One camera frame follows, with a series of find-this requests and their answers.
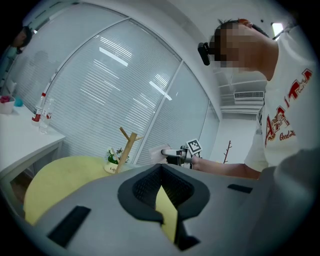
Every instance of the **yellow round table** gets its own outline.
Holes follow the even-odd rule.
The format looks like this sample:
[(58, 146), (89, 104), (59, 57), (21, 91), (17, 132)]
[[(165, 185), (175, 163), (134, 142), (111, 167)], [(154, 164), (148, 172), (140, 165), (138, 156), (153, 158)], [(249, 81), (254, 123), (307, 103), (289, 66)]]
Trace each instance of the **yellow round table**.
[[(104, 166), (102, 157), (93, 156), (69, 156), (47, 164), (36, 174), (25, 193), (25, 220), (34, 225), (50, 207), (83, 185), (113, 175), (106, 172)], [(122, 171), (131, 168), (124, 164)]]

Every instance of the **water bottle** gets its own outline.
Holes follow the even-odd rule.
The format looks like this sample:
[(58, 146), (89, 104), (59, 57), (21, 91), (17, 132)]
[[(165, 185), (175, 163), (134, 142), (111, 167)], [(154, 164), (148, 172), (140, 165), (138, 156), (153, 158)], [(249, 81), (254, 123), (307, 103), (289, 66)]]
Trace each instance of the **water bottle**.
[(52, 112), (54, 111), (54, 99), (50, 98), (48, 103), (45, 104), (42, 114), (41, 114), (41, 119), (40, 119), (40, 126), (39, 126), (39, 131), (42, 134), (47, 134), (48, 132), (48, 127), (51, 119)]
[(43, 111), (44, 104), (45, 104), (45, 98), (46, 98), (46, 94), (43, 92), (41, 94), (41, 99), (37, 102), (37, 104), (34, 107), (32, 121), (31, 121), (34, 126), (39, 125), (41, 113)]

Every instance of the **pink container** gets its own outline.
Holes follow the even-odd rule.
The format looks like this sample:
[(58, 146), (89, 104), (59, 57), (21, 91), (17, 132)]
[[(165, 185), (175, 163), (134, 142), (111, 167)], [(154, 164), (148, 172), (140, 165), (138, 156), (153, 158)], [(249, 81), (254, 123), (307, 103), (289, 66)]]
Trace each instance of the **pink container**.
[(9, 102), (0, 102), (0, 114), (11, 114), (14, 109), (15, 101), (16, 99), (14, 97), (10, 97)]

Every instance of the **black slot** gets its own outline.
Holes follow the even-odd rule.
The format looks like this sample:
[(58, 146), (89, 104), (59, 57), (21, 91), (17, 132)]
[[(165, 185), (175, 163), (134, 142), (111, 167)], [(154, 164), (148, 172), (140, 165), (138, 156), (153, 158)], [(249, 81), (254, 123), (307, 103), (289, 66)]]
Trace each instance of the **black slot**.
[(237, 184), (230, 184), (227, 188), (232, 189), (232, 190), (236, 190), (236, 191), (240, 191), (243, 193), (247, 193), (247, 194), (250, 194), (250, 192), (252, 190), (252, 187), (241, 186), (241, 185), (237, 185)]
[(174, 243), (180, 250), (198, 244), (196, 237), (187, 235), (183, 221), (198, 216), (209, 201), (209, 189), (201, 181), (166, 164), (156, 164), (121, 184), (119, 202), (136, 219), (162, 224), (163, 216), (156, 211), (161, 186), (178, 212)]
[(175, 156), (167, 156), (166, 157), (166, 161), (168, 164), (172, 164), (172, 165), (179, 165), (179, 158), (175, 157)]
[(87, 207), (76, 206), (47, 237), (56, 244), (66, 247), (90, 211), (91, 209)]

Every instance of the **ear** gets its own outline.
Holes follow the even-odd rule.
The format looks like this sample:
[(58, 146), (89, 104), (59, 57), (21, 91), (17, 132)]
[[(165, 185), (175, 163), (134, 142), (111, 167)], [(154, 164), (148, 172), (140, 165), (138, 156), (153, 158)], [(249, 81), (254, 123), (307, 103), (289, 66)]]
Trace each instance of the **ear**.
[(248, 27), (248, 28), (252, 28), (252, 23), (249, 21), (249, 20), (247, 20), (247, 19), (245, 19), (245, 18), (240, 18), (239, 20), (239, 23), (241, 23), (242, 25), (245, 25), (246, 27)]

